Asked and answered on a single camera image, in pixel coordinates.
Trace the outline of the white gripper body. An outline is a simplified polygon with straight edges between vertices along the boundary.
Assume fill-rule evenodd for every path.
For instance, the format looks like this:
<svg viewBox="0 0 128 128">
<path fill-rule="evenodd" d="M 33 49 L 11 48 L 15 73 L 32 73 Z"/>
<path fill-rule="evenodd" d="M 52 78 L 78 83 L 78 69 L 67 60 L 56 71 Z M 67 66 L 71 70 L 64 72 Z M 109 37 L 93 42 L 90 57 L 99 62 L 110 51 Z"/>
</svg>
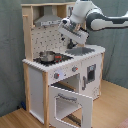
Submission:
<svg viewBox="0 0 128 128">
<path fill-rule="evenodd" d="M 79 23 L 63 18 L 59 24 L 58 31 L 79 44 L 84 44 L 89 36 L 88 32 Z"/>
</svg>

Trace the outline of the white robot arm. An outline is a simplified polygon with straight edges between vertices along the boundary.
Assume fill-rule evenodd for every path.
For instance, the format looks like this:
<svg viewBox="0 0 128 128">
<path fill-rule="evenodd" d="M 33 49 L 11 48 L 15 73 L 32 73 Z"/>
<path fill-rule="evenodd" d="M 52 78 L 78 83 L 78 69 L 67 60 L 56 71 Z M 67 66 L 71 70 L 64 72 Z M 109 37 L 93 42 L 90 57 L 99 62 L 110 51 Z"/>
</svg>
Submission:
<svg viewBox="0 0 128 128">
<path fill-rule="evenodd" d="M 79 44 L 84 44 L 88 33 L 82 24 L 91 31 L 128 27 L 128 12 L 121 17 L 107 17 L 91 0 L 77 0 L 70 17 L 63 18 L 58 31 Z"/>
</svg>

